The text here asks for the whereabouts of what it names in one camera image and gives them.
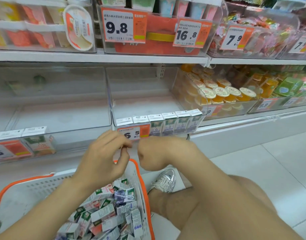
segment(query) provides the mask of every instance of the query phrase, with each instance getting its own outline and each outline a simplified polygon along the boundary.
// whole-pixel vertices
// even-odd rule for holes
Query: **white plastic basket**
[[[13,182],[0,192],[0,233],[5,231],[22,216],[29,212],[37,203],[51,194],[66,178],[70,178],[75,169],[37,176]],[[143,222],[144,235],[142,240],[155,240],[151,223],[151,212],[144,181],[139,173],[135,160],[130,159],[124,177],[134,187],[138,208]]]

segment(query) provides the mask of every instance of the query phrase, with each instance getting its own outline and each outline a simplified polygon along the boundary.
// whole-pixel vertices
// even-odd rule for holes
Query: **leg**
[[[244,177],[233,175],[230,175],[230,177],[249,190],[268,208],[276,212],[270,199],[257,184]],[[211,222],[200,210],[199,201],[193,188],[175,193],[164,193],[153,189],[148,196],[151,211],[171,221],[179,230],[183,230],[180,235],[182,239],[192,238],[194,234],[197,234],[197,236],[194,236],[195,238],[193,239],[199,239],[198,236],[203,236],[203,239],[217,239]]]

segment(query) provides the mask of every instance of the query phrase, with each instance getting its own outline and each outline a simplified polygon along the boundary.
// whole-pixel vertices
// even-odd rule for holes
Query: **silver sneaker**
[[[166,169],[163,171],[152,183],[152,186],[149,191],[152,189],[158,189],[164,193],[170,193],[173,191],[175,186],[175,171],[173,169]]]

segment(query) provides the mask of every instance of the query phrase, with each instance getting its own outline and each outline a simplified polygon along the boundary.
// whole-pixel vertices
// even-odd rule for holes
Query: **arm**
[[[73,177],[63,183],[27,215],[0,234],[0,240],[51,240],[69,216],[95,190],[121,177],[130,159],[131,141],[118,132],[107,131],[84,154]],[[113,155],[119,149],[117,164]]]
[[[146,170],[174,165],[196,189],[220,239],[302,239],[277,214],[214,165],[194,143],[175,137],[140,141]]]

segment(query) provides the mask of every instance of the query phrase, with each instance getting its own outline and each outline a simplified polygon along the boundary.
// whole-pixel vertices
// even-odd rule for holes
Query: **person's left hand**
[[[130,159],[127,148],[131,147],[132,142],[117,131],[103,133],[91,143],[72,179],[90,194],[112,183],[123,175]],[[118,149],[121,156],[115,164],[113,155]]]

